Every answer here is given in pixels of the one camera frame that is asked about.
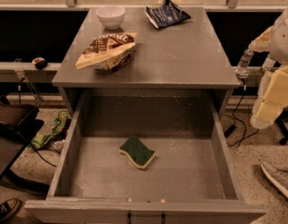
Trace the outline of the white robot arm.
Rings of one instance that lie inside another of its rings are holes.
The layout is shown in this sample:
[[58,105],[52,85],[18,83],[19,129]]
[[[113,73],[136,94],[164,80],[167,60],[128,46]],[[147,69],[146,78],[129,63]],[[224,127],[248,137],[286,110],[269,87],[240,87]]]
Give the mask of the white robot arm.
[[281,65],[274,72],[266,71],[261,78],[252,111],[252,126],[266,129],[288,106],[288,8],[272,26],[251,42],[249,49],[267,51],[269,59]]

